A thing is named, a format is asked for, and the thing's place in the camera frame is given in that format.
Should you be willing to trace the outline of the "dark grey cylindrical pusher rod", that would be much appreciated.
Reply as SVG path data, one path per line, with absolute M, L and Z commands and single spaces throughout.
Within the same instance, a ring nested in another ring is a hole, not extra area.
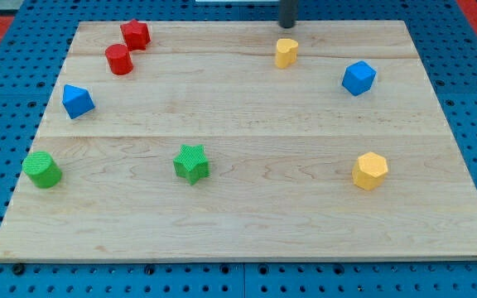
M 289 29 L 296 25 L 297 0 L 280 0 L 278 11 L 278 25 Z

